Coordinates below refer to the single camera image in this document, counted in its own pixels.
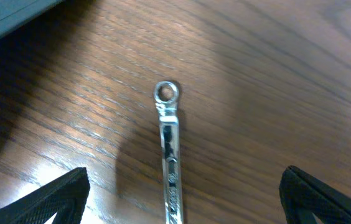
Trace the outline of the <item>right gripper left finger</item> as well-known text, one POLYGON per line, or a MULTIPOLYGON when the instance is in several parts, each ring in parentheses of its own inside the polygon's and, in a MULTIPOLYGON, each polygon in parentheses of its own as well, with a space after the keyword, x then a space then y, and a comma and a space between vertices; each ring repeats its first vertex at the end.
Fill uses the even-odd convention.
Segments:
POLYGON ((1 223, 79 224, 90 191, 87 169, 77 167, 0 209, 1 223))

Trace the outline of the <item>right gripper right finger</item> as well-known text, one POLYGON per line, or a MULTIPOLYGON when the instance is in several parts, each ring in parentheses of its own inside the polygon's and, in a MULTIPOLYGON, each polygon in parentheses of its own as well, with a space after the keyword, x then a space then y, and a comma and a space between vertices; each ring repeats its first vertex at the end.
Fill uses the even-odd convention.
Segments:
POLYGON ((279 185, 288 224, 351 223, 351 198, 296 166, 289 166, 279 185))

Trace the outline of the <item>silver ring wrench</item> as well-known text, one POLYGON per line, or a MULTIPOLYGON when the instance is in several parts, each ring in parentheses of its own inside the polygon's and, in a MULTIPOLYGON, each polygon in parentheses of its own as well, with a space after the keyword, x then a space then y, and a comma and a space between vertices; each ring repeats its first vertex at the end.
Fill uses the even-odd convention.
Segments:
POLYGON ((177 115, 178 98, 179 90, 175 83, 163 81, 156 84, 154 99, 159 115, 164 205, 167 224, 184 223, 179 118, 177 115))

